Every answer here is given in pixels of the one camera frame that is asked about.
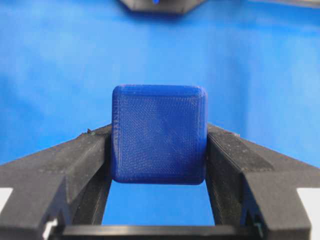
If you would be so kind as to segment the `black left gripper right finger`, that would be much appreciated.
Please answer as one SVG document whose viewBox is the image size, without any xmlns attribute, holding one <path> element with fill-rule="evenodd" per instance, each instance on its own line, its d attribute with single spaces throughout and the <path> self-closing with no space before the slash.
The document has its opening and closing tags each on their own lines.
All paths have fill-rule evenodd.
<svg viewBox="0 0 320 240">
<path fill-rule="evenodd" d="M 320 170 L 220 127 L 207 128 L 206 186 L 217 225 L 260 240 L 320 237 Z"/>
</svg>

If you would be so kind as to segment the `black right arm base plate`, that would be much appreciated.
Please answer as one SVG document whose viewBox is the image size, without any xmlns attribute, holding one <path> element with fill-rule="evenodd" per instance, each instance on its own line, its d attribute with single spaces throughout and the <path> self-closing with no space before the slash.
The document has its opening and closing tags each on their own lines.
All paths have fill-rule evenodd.
<svg viewBox="0 0 320 240">
<path fill-rule="evenodd" d="M 119 0 L 131 12 L 184 15 L 205 0 Z"/>
</svg>

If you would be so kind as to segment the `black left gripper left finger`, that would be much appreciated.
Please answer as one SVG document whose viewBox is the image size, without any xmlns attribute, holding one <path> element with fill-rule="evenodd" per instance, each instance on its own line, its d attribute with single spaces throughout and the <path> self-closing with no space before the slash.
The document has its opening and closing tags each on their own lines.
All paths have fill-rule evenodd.
<svg viewBox="0 0 320 240">
<path fill-rule="evenodd" d="M 112 127 L 2 164 L 0 237 L 44 240 L 50 225 L 100 225 L 111 186 Z"/>
</svg>

